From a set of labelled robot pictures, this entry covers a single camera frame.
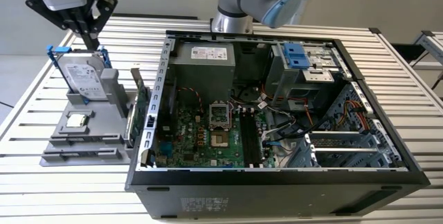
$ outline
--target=aluminum table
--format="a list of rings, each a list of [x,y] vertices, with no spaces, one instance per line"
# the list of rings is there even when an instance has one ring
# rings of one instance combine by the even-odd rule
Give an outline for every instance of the aluminum table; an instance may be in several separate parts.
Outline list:
[[[208,31],[208,21],[112,17],[100,33],[120,83],[135,88],[139,67],[152,86],[165,30]],[[337,38],[432,185],[364,217],[188,220],[192,223],[443,223],[443,102],[381,34],[368,29],[288,25],[263,35]],[[84,48],[72,34],[61,45]],[[0,223],[156,223],[124,192],[128,165],[40,167],[40,154],[67,105],[67,85],[48,62],[0,126]]]

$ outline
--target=power supply label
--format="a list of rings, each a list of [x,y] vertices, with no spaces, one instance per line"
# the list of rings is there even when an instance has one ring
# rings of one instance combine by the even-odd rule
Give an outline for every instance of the power supply label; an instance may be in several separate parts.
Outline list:
[[[79,93],[89,100],[105,100],[105,93],[96,70],[88,64],[67,64],[65,69]]]
[[[193,47],[191,59],[227,60],[227,48]]]
[[[180,200],[184,212],[224,212],[229,202],[228,197],[180,198]]]

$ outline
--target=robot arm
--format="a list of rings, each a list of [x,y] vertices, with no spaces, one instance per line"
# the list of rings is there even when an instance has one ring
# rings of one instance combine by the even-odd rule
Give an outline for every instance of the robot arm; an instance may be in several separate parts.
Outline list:
[[[219,0],[212,31],[252,33],[252,18],[279,28],[293,16],[301,0]]]
[[[293,16],[301,0],[219,0],[213,32],[252,33],[252,19],[277,28]],[[97,35],[112,15],[117,0],[27,0],[27,6],[60,29],[81,36],[88,50],[97,50]],[[96,6],[100,16],[93,18]]]
[[[77,33],[88,50],[97,50],[97,35],[112,15],[117,0],[27,0],[27,6],[60,29]],[[93,18],[96,6],[100,16]]]

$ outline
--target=green motherboard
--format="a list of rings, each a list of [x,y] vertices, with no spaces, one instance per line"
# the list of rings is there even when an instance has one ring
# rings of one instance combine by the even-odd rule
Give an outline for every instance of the green motherboard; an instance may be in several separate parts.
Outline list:
[[[159,167],[223,167],[244,168],[244,147],[241,142],[240,112],[232,111],[231,128],[209,130],[209,114],[197,109],[180,107],[176,132],[172,142],[160,142],[156,163]],[[261,148],[260,134],[265,130],[264,112],[253,113],[256,146],[263,167],[273,167],[271,149]]]

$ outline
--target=motherboard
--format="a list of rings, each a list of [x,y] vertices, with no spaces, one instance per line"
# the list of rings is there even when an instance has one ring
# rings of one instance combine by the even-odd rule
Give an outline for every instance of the motherboard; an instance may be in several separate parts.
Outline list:
[[[251,161],[257,167],[273,167],[272,150],[261,147],[260,140],[267,129],[264,112],[231,109],[225,119],[221,106],[211,107],[212,114],[209,109],[200,113],[196,108],[179,107],[172,141],[159,144],[157,167],[244,168],[253,166]],[[215,127],[209,116],[215,122],[229,125]]]

